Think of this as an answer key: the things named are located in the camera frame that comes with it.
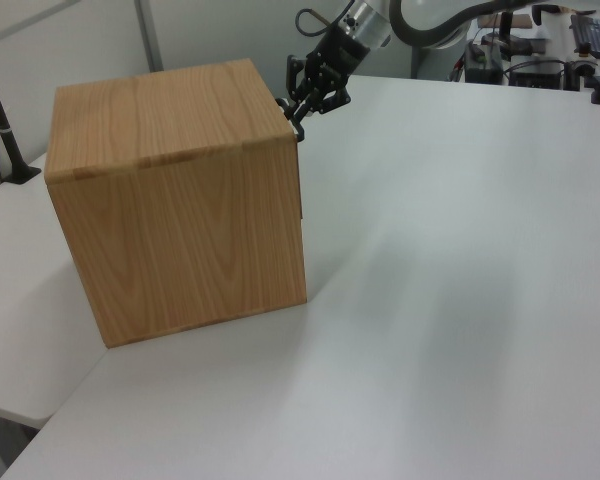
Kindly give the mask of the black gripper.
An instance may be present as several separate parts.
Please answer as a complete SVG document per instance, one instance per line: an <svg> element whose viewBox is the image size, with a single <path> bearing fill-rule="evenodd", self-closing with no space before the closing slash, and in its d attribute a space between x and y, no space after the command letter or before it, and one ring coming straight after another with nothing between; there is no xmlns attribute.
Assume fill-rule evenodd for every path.
<svg viewBox="0 0 600 480"><path fill-rule="evenodd" d="M288 119L300 124L309 113L326 114L347 105L351 97L347 91L348 80L329 80L316 77L324 67L339 76L350 76L359 67L370 49L350 37L340 27L330 27L307 55L307 60L289 55L286 61L286 90L291 105Z"/></svg>

